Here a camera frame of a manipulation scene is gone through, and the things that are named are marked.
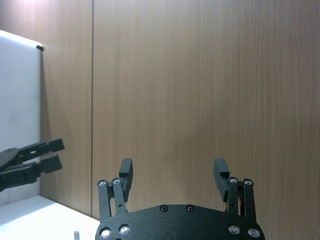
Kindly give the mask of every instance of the white table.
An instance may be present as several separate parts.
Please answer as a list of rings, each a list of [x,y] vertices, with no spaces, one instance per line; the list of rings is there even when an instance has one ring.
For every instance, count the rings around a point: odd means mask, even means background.
[[[0,240],[94,240],[99,221],[42,196],[0,206]]]

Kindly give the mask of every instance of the white board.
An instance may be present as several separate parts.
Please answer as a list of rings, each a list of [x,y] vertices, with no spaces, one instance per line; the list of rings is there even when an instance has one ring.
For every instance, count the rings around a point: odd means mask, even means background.
[[[38,42],[0,30],[0,152],[40,141]],[[0,192],[0,205],[38,195],[39,180]]]

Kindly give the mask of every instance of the white table surface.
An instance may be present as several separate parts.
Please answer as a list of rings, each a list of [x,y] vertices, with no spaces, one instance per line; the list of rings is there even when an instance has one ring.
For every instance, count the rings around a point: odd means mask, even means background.
[[[99,221],[42,196],[0,206],[0,240],[94,240]]]

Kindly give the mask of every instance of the wood grain surface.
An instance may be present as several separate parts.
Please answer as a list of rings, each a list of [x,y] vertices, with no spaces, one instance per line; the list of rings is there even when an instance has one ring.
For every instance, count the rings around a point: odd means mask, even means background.
[[[41,194],[88,215],[92,6],[91,0],[0,1],[0,29],[44,46],[41,138],[62,138],[65,150],[59,152],[63,169],[42,176]]]
[[[93,216],[97,181],[126,157],[129,211],[224,210],[213,179],[223,156],[255,182],[266,239],[320,239],[319,10],[312,0],[95,0]]]

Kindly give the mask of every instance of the screw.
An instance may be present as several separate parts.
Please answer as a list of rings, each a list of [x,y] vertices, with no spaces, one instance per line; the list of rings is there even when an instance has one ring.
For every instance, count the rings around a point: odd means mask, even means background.
[[[238,182],[238,180],[237,180],[237,179],[235,179],[234,177],[232,177],[232,178],[230,178],[230,182],[231,182],[231,183],[233,183],[233,184],[235,184],[235,183],[237,183],[237,182]]]
[[[240,233],[240,228],[236,225],[230,225],[229,226],[229,232],[232,234],[239,234]]]
[[[195,211],[195,207],[193,205],[188,205],[186,206],[186,210],[189,212],[189,213],[192,213]]]
[[[125,235],[125,234],[127,234],[127,233],[129,232],[129,230],[130,230],[130,227],[127,226],[127,225],[125,225],[125,226],[123,226],[123,227],[120,228],[120,233],[121,233],[122,235]]]
[[[249,179],[245,180],[244,183],[247,184],[247,185],[252,185],[253,184],[253,182],[251,180],[249,180]]]
[[[251,237],[253,237],[253,238],[258,238],[258,237],[260,237],[260,232],[259,232],[259,230],[258,230],[258,229],[255,229],[255,228],[250,228],[250,229],[248,230],[248,234],[249,234]]]
[[[166,211],[168,211],[168,207],[166,205],[161,205],[160,206],[160,211],[161,212],[166,212]]]
[[[111,231],[109,229],[106,229],[101,232],[101,237],[106,239],[107,237],[109,237],[110,234],[111,234]]]

